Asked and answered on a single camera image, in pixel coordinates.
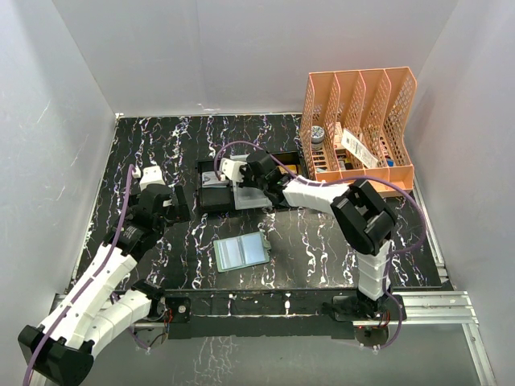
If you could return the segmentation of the green card holder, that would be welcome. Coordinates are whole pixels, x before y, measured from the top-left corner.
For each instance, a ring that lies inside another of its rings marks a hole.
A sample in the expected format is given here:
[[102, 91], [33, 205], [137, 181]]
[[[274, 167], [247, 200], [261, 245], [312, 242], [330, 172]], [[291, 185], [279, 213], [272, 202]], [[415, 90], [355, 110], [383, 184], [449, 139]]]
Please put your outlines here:
[[262, 232], [229, 237], [214, 242], [219, 273], [266, 264], [270, 261], [270, 243]]

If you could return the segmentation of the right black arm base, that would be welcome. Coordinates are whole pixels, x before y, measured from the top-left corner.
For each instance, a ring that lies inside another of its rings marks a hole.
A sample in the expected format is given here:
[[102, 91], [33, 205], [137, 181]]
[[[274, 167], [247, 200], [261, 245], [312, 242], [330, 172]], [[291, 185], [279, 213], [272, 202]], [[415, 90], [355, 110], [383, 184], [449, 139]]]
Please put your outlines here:
[[372, 322], [385, 325], [387, 322], [406, 320], [406, 310], [400, 295], [383, 295], [373, 301], [360, 293], [334, 296], [324, 302], [322, 312], [337, 322]]

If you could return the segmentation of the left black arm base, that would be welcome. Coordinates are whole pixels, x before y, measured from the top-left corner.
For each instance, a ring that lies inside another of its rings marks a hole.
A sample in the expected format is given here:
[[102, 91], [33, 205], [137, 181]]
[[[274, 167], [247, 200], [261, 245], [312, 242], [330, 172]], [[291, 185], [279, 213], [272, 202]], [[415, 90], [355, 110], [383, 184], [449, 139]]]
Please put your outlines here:
[[186, 297], [162, 297], [154, 300], [150, 312], [142, 318], [144, 322], [187, 323], [191, 319], [191, 300]]

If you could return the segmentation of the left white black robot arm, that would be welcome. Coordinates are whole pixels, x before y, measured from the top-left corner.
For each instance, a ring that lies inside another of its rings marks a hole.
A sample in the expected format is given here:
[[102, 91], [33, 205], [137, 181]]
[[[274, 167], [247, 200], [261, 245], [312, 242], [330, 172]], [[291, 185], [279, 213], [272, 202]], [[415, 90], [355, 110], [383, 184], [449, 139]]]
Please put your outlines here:
[[163, 290], [144, 279], [115, 303], [109, 300], [166, 229], [189, 220], [180, 185], [151, 183], [136, 195], [126, 195], [117, 226], [105, 235], [80, 280], [38, 326], [27, 325], [19, 333], [27, 361], [23, 384], [38, 372], [58, 385], [79, 385], [96, 356], [117, 336], [143, 318], [164, 316]]

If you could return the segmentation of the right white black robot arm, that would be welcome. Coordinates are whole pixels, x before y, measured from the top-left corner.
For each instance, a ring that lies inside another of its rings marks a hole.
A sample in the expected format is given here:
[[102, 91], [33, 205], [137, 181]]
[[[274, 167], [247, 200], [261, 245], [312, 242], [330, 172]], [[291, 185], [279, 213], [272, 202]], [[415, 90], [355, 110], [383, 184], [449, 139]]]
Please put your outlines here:
[[359, 269], [354, 310], [366, 318], [379, 318], [388, 307], [390, 280], [387, 265], [393, 211], [365, 179], [353, 183], [318, 183], [287, 171], [264, 150], [257, 150], [233, 166], [224, 161], [224, 172], [239, 187], [255, 188], [274, 205], [303, 207], [335, 219], [347, 243], [356, 253]]

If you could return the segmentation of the gold credit card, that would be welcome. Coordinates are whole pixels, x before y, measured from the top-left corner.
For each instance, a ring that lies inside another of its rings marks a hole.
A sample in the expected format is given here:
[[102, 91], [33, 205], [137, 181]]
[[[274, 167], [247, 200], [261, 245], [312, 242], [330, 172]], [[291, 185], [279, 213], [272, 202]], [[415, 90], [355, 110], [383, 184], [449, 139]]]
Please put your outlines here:
[[299, 174], [299, 166], [295, 164], [279, 166], [278, 168], [283, 175], [296, 176]]

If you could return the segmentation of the white middle tray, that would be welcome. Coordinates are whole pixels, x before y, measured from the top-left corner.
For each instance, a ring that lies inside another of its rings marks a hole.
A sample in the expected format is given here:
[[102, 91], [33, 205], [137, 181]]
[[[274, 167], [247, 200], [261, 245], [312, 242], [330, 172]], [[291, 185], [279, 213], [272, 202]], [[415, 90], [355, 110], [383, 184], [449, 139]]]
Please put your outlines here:
[[235, 209], [246, 210], [254, 208], [272, 207], [271, 201], [262, 191], [252, 187], [240, 187], [232, 182]]

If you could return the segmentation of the left black tray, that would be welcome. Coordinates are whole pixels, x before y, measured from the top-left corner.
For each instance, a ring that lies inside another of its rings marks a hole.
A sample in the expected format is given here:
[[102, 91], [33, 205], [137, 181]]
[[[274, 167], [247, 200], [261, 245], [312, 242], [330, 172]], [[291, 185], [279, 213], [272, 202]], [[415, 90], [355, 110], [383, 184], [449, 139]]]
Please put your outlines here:
[[234, 209], [234, 198], [231, 182], [224, 188], [202, 188], [201, 174], [214, 171], [213, 159], [199, 160], [196, 164], [198, 176], [197, 201], [202, 213], [225, 213]]

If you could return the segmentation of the black tray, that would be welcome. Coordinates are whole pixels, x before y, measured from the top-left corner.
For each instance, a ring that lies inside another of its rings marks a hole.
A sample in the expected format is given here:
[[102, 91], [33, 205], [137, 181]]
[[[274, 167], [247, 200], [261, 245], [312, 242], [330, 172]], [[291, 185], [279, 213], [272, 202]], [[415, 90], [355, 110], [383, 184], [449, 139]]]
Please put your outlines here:
[[198, 176], [197, 201], [202, 213], [225, 213], [234, 209], [234, 198], [231, 182], [224, 188], [202, 188], [201, 174], [214, 171], [213, 159], [199, 160], [196, 164]]
[[304, 162], [303, 156], [298, 151], [282, 151], [278, 153], [272, 153], [272, 155], [284, 165], [298, 165], [299, 175], [308, 177], [306, 163]]

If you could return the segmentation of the right black tray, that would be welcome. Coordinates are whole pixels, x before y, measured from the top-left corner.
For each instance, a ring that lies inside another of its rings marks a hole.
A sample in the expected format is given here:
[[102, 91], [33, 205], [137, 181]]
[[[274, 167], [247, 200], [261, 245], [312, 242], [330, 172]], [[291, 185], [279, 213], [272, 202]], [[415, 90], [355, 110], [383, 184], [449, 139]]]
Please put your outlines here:
[[284, 165], [298, 165], [299, 175], [308, 177], [306, 163], [304, 162], [303, 156], [298, 151], [282, 151], [278, 153], [272, 153], [272, 155]]

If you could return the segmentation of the small round jar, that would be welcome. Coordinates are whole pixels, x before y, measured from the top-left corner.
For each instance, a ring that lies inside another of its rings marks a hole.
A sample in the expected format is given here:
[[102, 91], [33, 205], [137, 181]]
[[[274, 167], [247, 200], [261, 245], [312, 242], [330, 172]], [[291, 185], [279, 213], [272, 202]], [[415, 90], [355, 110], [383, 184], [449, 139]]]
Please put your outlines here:
[[319, 151], [323, 148], [323, 143], [326, 137], [325, 128], [319, 125], [311, 127], [311, 149]]

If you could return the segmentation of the white paper packet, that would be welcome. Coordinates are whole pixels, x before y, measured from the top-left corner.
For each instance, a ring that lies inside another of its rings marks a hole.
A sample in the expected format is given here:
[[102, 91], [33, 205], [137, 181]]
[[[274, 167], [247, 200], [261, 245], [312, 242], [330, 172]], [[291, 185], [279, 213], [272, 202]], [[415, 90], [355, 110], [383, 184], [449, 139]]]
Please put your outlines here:
[[364, 167], [372, 169], [378, 166], [378, 159], [348, 129], [343, 129], [341, 145]]

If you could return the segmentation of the orange file organizer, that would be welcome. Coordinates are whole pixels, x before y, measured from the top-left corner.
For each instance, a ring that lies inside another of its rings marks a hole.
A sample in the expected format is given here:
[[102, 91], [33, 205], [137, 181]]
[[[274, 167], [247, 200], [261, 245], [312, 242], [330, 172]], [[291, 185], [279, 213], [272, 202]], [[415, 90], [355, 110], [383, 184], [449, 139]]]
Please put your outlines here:
[[[333, 182], [373, 176], [373, 186], [384, 197], [412, 192], [414, 165], [404, 133], [416, 90], [408, 67], [310, 73], [299, 129], [308, 178]], [[313, 125], [326, 131], [319, 151], [311, 149]], [[341, 145], [343, 129], [378, 159], [376, 168], [364, 167]]]

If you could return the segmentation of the aluminium frame rail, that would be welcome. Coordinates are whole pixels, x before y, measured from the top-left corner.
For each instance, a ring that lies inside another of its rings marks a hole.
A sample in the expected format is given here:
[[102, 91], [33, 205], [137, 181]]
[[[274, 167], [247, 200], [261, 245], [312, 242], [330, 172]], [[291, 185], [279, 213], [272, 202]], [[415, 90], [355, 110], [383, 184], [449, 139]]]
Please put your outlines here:
[[379, 350], [398, 336], [402, 326], [455, 324], [463, 328], [480, 383], [495, 384], [468, 293], [402, 291], [388, 295], [402, 297], [407, 319], [385, 325], [337, 322], [322, 312], [324, 302], [330, 302], [334, 296], [351, 294], [354, 294], [351, 290], [334, 289], [171, 290], [164, 292], [164, 297], [191, 300], [190, 322], [165, 325], [139, 320], [126, 331], [155, 329], [162, 341], [214, 336], [329, 336]]

